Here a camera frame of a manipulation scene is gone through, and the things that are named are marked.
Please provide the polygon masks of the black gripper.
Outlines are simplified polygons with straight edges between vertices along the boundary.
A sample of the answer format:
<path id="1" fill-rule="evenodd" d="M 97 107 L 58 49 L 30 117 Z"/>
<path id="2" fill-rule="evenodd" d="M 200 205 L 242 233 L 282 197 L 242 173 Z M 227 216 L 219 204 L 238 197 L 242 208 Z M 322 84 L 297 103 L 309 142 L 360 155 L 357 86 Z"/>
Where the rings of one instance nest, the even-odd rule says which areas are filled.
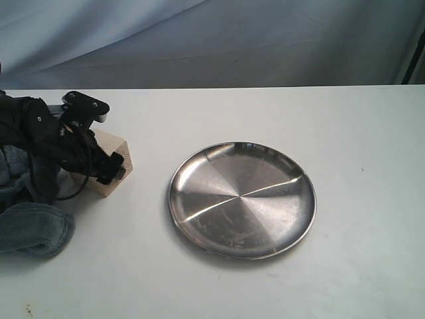
<path id="1" fill-rule="evenodd" d="M 80 128 L 73 132 L 62 124 L 49 125 L 49 161 L 71 173 L 96 176 L 102 185 L 119 181 L 126 174 L 121 154 L 112 152 L 108 156 L 92 132 Z"/>

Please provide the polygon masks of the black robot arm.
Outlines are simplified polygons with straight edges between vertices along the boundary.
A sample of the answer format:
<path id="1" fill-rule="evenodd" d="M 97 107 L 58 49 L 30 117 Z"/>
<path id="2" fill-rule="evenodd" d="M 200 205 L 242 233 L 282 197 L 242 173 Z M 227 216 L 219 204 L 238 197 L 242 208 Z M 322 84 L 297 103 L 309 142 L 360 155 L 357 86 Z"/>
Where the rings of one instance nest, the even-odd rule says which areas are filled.
<path id="1" fill-rule="evenodd" d="M 122 179 L 124 157 L 107 154 L 90 128 L 105 120 L 109 105 L 78 91 L 66 93 L 62 101 L 48 106 L 41 98 L 14 98 L 2 91 L 1 145 L 15 146 L 103 185 Z"/>

